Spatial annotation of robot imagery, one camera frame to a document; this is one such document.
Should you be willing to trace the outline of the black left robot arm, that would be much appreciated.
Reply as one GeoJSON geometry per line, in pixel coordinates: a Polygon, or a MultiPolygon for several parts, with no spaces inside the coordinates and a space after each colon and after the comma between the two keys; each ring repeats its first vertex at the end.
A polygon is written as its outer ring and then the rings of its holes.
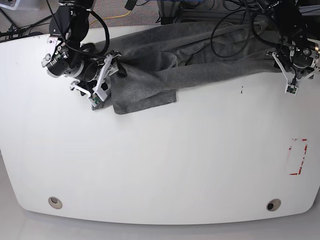
{"type": "Polygon", "coordinates": [[[294,0],[258,0],[265,17],[275,25],[280,43],[271,55],[282,71],[285,91],[296,94],[302,80],[320,71],[320,46],[308,39],[308,25],[294,0]]]}

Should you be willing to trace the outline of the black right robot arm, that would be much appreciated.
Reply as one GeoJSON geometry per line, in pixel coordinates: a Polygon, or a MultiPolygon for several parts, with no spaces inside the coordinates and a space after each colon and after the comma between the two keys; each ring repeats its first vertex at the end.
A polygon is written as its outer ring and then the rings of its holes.
{"type": "Polygon", "coordinates": [[[114,74],[125,78],[127,73],[118,61],[121,53],[108,50],[109,30],[93,11],[94,4],[93,0],[59,1],[57,11],[51,13],[50,36],[41,65],[54,78],[73,78],[70,89],[79,91],[92,106],[97,106],[109,95],[106,78],[114,74]],[[89,31],[89,15],[93,15],[104,29],[105,42],[101,50],[94,43],[81,43],[89,31]]]}

